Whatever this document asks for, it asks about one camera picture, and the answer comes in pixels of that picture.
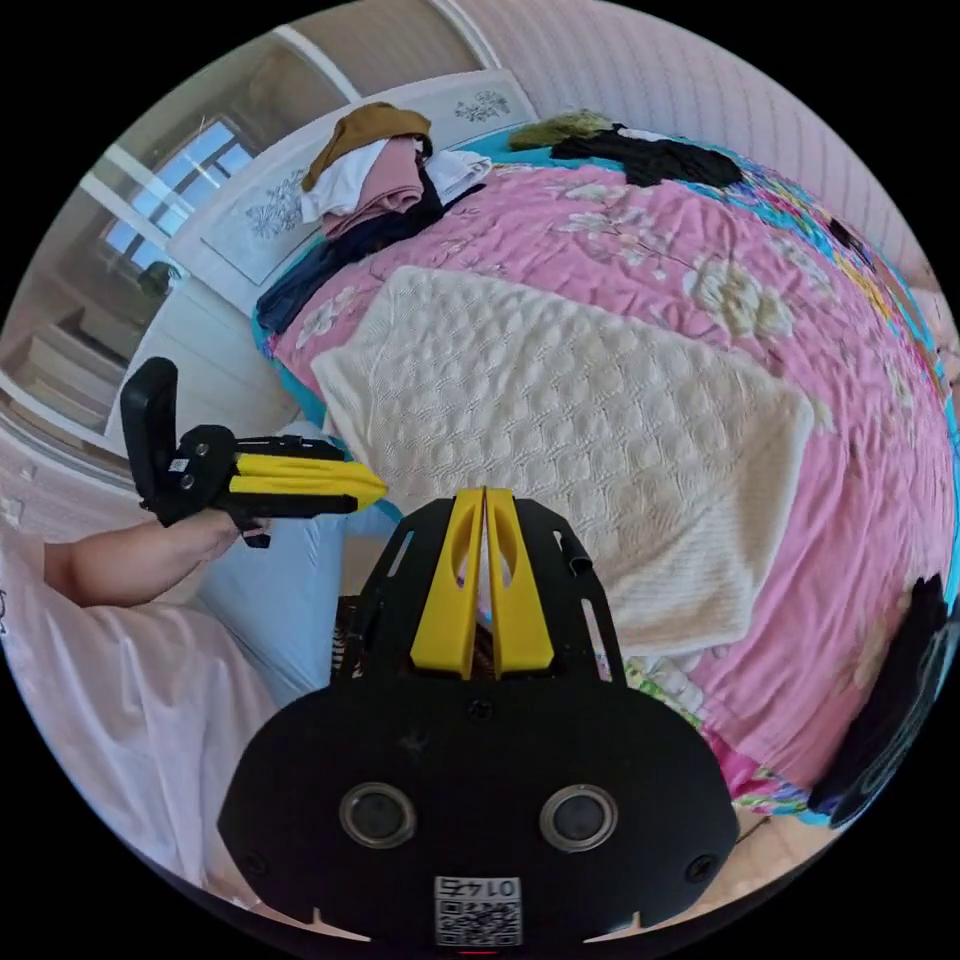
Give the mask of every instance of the bed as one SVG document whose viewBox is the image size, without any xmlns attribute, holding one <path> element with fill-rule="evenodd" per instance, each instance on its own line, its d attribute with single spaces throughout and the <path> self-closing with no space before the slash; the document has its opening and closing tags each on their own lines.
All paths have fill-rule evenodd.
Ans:
<svg viewBox="0 0 960 960">
<path fill-rule="evenodd" d="M 469 143 L 494 171 L 418 237 L 340 271 L 282 336 L 254 322 L 261 349 L 304 412 L 336 429 L 318 359 L 348 345 L 384 284 L 414 267 L 653 324 L 802 393 L 814 423 L 748 635 L 626 667 L 634 687 L 709 742 L 738 806 L 820 822 L 809 791 L 866 701 L 912 584 L 941 572 L 952 604 L 960 579 L 955 412 L 907 283 L 876 252 L 869 268 L 839 242 L 829 211 L 800 185 L 729 151 L 744 180 L 725 191 L 641 190 L 613 163 L 509 151 L 509 131 L 537 117 L 508 71 L 376 99 L 425 114 L 437 148 Z M 300 171 L 344 112 L 257 158 L 171 242 L 174 257 L 251 317 L 260 293 L 323 242 L 292 203 Z M 399 516 L 396 505 L 384 509 Z"/>
</svg>

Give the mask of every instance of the window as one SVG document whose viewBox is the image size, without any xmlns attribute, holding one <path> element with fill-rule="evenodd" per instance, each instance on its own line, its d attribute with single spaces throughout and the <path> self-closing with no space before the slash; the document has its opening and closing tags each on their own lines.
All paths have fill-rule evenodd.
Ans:
<svg viewBox="0 0 960 960">
<path fill-rule="evenodd" d="M 252 154 L 232 126 L 219 118 L 154 172 L 162 187 L 140 187 L 130 198 L 130 206 L 172 237 L 193 210 L 251 159 Z M 163 187 L 169 191 L 166 195 L 162 195 Z M 122 220 L 112 221 L 101 236 L 111 266 L 127 267 L 128 272 L 139 274 L 158 260 L 172 263 L 162 250 Z"/>
</svg>

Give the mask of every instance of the qr code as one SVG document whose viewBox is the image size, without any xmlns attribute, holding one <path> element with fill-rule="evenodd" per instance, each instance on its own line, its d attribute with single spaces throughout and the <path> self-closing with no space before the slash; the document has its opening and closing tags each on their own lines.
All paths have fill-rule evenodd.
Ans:
<svg viewBox="0 0 960 960">
<path fill-rule="evenodd" d="M 518 902 L 437 901 L 438 946 L 519 946 L 523 939 L 521 924 Z"/>
</svg>

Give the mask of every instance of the human arm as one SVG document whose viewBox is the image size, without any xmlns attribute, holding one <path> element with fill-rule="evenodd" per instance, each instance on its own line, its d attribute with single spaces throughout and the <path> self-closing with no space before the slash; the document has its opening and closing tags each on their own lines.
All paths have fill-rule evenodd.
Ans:
<svg viewBox="0 0 960 960">
<path fill-rule="evenodd" d="M 226 513 L 205 510 L 172 527 L 154 520 L 74 543 L 48 543 L 44 580 L 81 607 L 135 607 L 224 554 L 237 536 Z"/>
</svg>

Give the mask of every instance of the screw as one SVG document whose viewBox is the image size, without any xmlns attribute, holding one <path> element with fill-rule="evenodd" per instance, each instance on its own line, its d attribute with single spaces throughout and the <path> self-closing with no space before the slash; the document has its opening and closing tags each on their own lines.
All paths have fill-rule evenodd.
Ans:
<svg viewBox="0 0 960 960">
<path fill-rule="evenodd" d="M 265 877 L 267 875 L 267 861 L 259 853 L 248 853 L 243 858 L 243 864 L 247 868 L 247 873 L 255 877 Z"/>
<path fill-rule="evenodd" d="M 471 700 L 467 704 L 467 716 L 483 723 L 493 719 L 493 704 L 489 700 Z"/>
<path fill-rule="evenodd" d="M 717 858 L 710 854 L 697 857 L 697 859 L 687 867 L 687 881 L 689 883 L 703 883 L 713 872 L 716 863 Z"/>
</svg>

